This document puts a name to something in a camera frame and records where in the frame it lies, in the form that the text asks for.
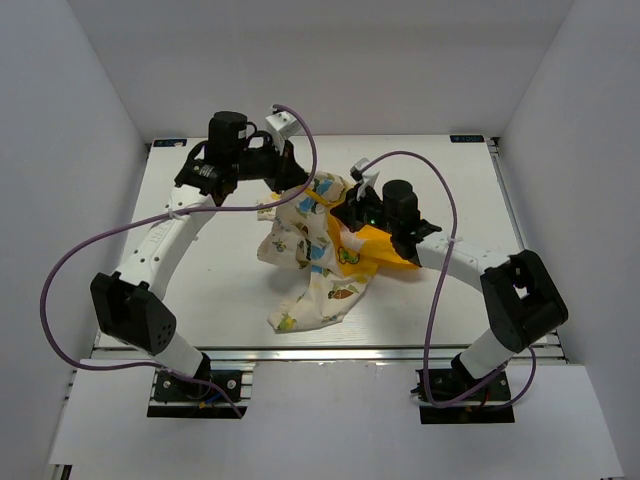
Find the yellow cream dinosaur print jacket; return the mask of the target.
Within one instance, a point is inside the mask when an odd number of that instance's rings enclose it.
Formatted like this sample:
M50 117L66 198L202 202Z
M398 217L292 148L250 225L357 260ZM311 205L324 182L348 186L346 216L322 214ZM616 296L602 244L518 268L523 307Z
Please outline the yellow cream dinosaur print jacket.
M310 187L295 199L258 211L257 219L269 221L271 231L259 245L257 258L309 273L306 290L295 299L283 300L269 315L275 332L338 324L380 268L417 268L395 252L388 233L370 226L352 233L330 213L346 199L351 187L338 175L318 172Z

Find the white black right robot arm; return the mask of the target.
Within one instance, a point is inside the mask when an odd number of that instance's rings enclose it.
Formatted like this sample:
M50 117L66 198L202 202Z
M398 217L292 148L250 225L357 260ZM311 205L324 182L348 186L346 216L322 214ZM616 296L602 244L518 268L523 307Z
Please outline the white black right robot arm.
M353 233L366 227L388 233L402 259L483 295L489 328L451 362L452 388L463 398L477 397L492 374L568 320L567 306L537 253L506 255L445 234L421 216L407 181L389 181L380 193L356 185L331 213Z

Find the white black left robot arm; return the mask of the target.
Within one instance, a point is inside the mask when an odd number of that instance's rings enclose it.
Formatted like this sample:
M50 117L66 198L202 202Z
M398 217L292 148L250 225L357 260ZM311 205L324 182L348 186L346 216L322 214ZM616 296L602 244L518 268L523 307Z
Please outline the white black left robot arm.
M163 215L111 274L99 273L90 292L100 331L145 353L169 371L188 398L212 391L210 359L177 333L164 304L169 282L200 230L241 181L262 180L276 193L303 191L313 176L296 161L292 135L306 126L276 106L258 129L246 115L220 111L207 139L187 154Z

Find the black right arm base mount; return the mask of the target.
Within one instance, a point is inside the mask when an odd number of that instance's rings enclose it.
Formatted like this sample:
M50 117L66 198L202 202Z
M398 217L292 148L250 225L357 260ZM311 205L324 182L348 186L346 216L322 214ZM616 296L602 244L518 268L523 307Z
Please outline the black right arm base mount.
M416 376L416 386L410 391L410 395L418 403L422 425L484 425L515 422L513 407L503 407L503 404L508 403L512 398L505 373L500 373L488 385L465 400L442 409L435 408L426 396L423 370L417 369ZM436 402L450 401L468 389L452 369L432 369L428 376L431 393Z

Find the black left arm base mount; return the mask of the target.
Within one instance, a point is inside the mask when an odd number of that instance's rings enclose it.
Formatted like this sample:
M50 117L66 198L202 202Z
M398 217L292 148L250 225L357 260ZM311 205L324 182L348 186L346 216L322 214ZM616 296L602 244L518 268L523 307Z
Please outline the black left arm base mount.
M253 368L248 364L214 363L209 382L220 390L178 380L166 371L154 374L148 418L239 420L252 394Z

